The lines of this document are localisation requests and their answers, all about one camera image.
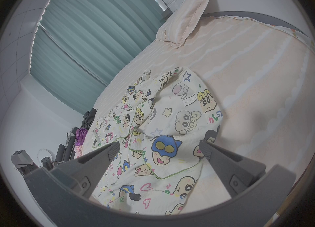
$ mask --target bed sheet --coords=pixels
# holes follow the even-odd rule
[[[216,97],[224,119],[216,144],[301,176],[315,152],[314,43],[301,33],[236,16],[203,17],[180,48],[155,40],[112,80],[97,99],[96,118],[106,116],[125,87],[145,69],[152,77],[184,66]],[[90,152],[92,131],[82,146]],[[181,213],[230,199],[208,162]]]

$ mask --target star print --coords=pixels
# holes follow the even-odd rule
[[[191,74],[189,74],[187,71],[186,73],[183,75],[183,78],[184,78],[184,82],[187,80],[188,82],[190,82],[190,78],[191,77]]]
[[[163,112],[163,115],[165,116],[165,117],[169,117],[170,115],[172,115],[173,114],[173,112],[172,112],[172,108],[165,108],[165,110],[164,110],[164,112]]]
[[[155,131],[151,132],[151,134],[153,135],[153,137],[156,137],[158,135],[161,135],[162,132],[163,132],[163,130],[159,130],[157,128],[157,129],[155,129]]]

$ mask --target black cloth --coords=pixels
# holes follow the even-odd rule
[[[89,130],[94,119],[95,119],[95,114],[96,114],[96,109],[94,109],[94,108],[91,111],[87,111],[83,115],[84,120],[82,121],[81,128],[85,128],[85,129]]]

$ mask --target green curtain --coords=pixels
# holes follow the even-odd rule
[[[164,23],[155,0],[51,0],[34,39],[31,74],[84,114]]]

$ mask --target blue star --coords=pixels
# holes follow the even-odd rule
[[[188,82],[190,82],[190,78],[191,77],[191,74],[189,74],[187,71],[186,73],[183,75],[183,78],[184,78],[184,82],[187,80]]]
[[[151,134],[153,137],[156,137],[158,135],[161,135],[162,132],[163,130],[155,129],[155,131],[151,132]]]

